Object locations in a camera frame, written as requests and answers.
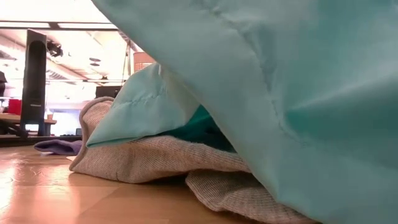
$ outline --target gray blanket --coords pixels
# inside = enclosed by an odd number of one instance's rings
[[[112,101],[112,98],[96,99],[82,110],[83,146],[70,170],[132,184],[188,174],[187,185],[213,211],[230,211],[266,223],[315,223],[275,202],[234,153],[170,136],[86,148],[88,137]]]

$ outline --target ceiling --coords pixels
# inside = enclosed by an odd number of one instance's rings
[[[66,22],[66,23],[100,23],[112,25],[107,18],[95,8],[90,0],[12,0],[0,1],[0,27],[2,24],[28,24],[35,27],[38,22]],[[125,80],[129,72],[128,61],[134,65],[134,51],[142,50],[134,43],[131,44],[130,60],[126,56],[127,41],[123,39],[117,29],[104,31],[95,30],[96,24],[87,30],[36,30],[60,44],[63,56],[47,56],[47,69],[51,70],[53,79],[82,79],[99,80],[107,77],[108,80]],[[10,55],[16,60],[2,61],[0,69],[7,70],[7,79],[21,80],[24,70],[24,49],[26,42],[26,29],[0,29],[0,53]],[[109,83],[94,83],[95,85],[115,85]]]

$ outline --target overhead lighting fixture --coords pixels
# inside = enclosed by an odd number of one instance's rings
[[[111,23],[63,23],[59,22],[58,26],[64,29],[117,29]]]
[[[91,60],[92,62],[100,62],[101,59],[98,58],[89,58],[89,60]]]
[[[32,27],[32,28],[50,28],[50,25],[48,23],[44,22],[0,22],[0,27],[9,27],[9,28],[15,28],[15,27]]]
[[[48,82],[83,82],[84,80],[46,80]]]
[[[10,81],[23,81],[23,78],[10,78]],[[84,82],[86,80],[52,80],[52,79],[47,79],[45,80],[46,82]]]
[[[118,31],[108,22],[0,21],[0,29]]]
[[[84,80],[84,82],[96,82],[96,83],[121,83],[125,80]]]

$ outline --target table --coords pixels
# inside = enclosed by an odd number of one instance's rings
[[[0,150],[0,222],[61,224],[253,224],[205,208],[185,178],[125,184],[69,171],[65,156],[32,146]]]
[[[16,114],[7,114],[7,113],[0,113],[0,119],[3,119],[5,121],[8,121],[13,124],[19,124],[21,121],[21,116],[16,115]],[[45,119],[44,120],[44,129],[45,129],[45,135],[50,136],[51,135],[51,125],[56,124],[56,120],[52,119]]]

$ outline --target turquoise fabric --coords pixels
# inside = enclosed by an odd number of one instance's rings
[[[184,141],[202,143],[222,151],[235,152],[231,143],[225,138],[203,106],[199,106],[187,124],[158,135],[173,136]]]
[[[278,202],[398,220],[397,1],[94,3],[164,69],[131,77],[89,146],[184,127],[203,105]]]

